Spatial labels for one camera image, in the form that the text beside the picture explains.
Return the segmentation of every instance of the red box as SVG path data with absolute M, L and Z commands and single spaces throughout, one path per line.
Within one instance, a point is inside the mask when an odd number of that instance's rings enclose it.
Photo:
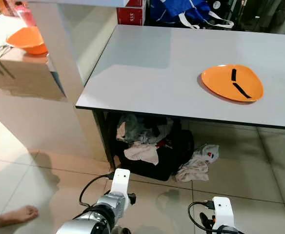
M 118 24 L 143 25 L 146 13 L 146 1 L 142 0 L 142 7 L 119 7 L 117 8 L 117 13 Z
M 131 6 L 134 6 L 134 7 L 143 6 L 143 0 L 129 0 L 126 7 L 131 7 Z

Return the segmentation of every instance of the tile floor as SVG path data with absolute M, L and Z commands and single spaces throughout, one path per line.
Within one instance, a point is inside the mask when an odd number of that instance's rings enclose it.
M 190 222 L 192 201 L 215 195 L 230 198 L 238 229 L 246 234 L 285 234 L 285 131 L 240 125 L 187 121 L 196 145 L 220 145 L 220 158 L 210 165 L 209 181 L 177 183 L 131 175 L 129 192 L 137 203 L 119 224 L 135 234 L 204 234 Z M 40 216 L 26 224 L 0 229 L 0 234 L 54 234 L 82 207 L 78 196 L 109 165 L 89 158 L 28 152 L 0 123 L 0 213 L 25 204 Z M 97 181 L 85 194 L 95 202 L 111 181 Z M 212 215 L 203 207 L 199 211 Z

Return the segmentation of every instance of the black tape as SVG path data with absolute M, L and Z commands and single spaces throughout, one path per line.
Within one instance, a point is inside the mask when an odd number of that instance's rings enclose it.
M 232 69 L 232 71 L 231 71 L 231 80 L 232 81 L 236 81 L 236 72 L 237 72 L 237 70 L 235 68 Z
M 246 98 L 251 98 L 248 94 L 245 93 L 245 91 L 239 86 L 237 83 L 232 83 L 238 90 L 239 92 L 244 95 Z

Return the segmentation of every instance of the white strap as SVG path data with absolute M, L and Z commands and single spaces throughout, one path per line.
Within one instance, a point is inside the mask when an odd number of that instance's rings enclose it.
M 162 13 L 162 15 L 160 16 L 160 18 L 158 18 L 158 19 L 156 20 L 156 22 L 158 22 L 159 20 L 161 20 L 165 13 L 166 13 L 166 9 L 163 11 L 163 13 Z
M 183 25 L 185 25 L 186 27 L 189 27 L 189 28 L 192 28 L 192 29 L 199 29 L 200 27 L 196 24 L 194 25 L 191 25 L 191 23 L 189 23 L 189 21 L 186 19 L 186 16 L 185 16 L 185 12 L 183 13 L 180 13 L 178 15 L 178 17 L 180 18 L 180 21 Z
M 230 20 L 225 20 L 225 19 L 222 19 L 221 17 L 219 17 L 218 15 L 216 15 L 213 11 L 209 11 L 209 15 L 213 18 L 216 18 L 216 19 L 220 19 L 220 20 L 224 20 L 226 21 L 228 24 L 212 24 L 212 23 L 209 23 L 207 20 L 204 20 L 207 24 L 209 25 L 212 25 L 212 26 L 218 26 L 218 27 L 222 27 L 222 28 L 232 28 L 234 26 L 234 22 L 233 21 L 230 21 Z

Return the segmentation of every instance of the orange bowl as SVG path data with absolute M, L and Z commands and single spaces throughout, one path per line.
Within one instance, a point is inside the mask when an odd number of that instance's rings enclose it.
M 262 82 L 248 67 L 228 64 L 210 67 L 201 74 L 214 93 L 235 101 L 254 102 L 264 95 Z
M 6 42 L 32 55 L 40 55 L 47 52 L 41 33 L 35 26 L 21 28 L 11 35 Z

